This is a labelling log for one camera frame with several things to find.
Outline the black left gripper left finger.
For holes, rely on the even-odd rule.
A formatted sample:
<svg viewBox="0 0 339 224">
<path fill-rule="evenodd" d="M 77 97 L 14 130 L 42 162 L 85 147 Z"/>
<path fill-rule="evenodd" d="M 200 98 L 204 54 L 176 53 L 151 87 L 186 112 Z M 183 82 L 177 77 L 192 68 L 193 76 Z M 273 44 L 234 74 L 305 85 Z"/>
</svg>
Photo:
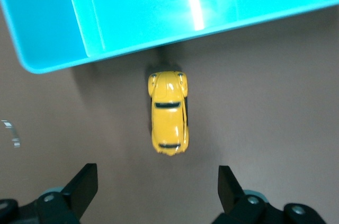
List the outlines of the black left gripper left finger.
<svg viewBox="0 0 339 224">
<path fill-rule="evenodd" d="M 37 199 L 40 224 L 80 224 L 98 190 L 97 164 L 86 164 L 61 190 Z"/>
</svg>

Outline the yellow beetle toy car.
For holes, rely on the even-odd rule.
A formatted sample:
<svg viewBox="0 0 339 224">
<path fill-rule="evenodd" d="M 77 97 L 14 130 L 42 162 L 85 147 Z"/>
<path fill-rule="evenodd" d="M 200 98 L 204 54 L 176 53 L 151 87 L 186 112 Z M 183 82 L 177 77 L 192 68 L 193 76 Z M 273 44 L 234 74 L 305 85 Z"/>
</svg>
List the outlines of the yellow beetle toy car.
<svg viewBox="0 0 339 224">
<path fill-rule="evenodd" d="M 157 153 L 174 156 L 189 145 L 188 80 L 181 71 L 159 71 L 148 77 L 151 140 Z"/>
</svg>

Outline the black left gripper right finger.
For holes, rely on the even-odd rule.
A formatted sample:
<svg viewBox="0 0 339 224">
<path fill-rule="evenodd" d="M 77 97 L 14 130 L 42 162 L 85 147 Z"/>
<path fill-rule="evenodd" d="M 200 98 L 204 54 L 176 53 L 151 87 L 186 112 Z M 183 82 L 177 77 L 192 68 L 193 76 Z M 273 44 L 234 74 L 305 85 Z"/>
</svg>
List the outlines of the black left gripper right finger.
<svg viewBox="0 0 339 224">
<path fill-rule="evenodd" d="M 229 166 L 218 168 L 218 196 L 224 211 L 211 224 L 259 224 L 266 211 L 266 202 L 245 194 Z"/>
</svg>

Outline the teal plastic storage bin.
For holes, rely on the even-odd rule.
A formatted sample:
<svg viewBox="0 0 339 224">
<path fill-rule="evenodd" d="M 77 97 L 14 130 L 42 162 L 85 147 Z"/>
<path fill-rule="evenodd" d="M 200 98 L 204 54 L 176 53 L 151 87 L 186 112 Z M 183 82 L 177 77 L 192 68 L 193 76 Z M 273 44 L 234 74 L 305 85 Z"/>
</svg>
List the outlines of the teal plastic storage bin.
<svg viewBox="0 0 339 224">
<path fill-rule="evenodd" d="M 339 0 L 0 0 L 35 74 L 339 5 Z"/>
</svg>

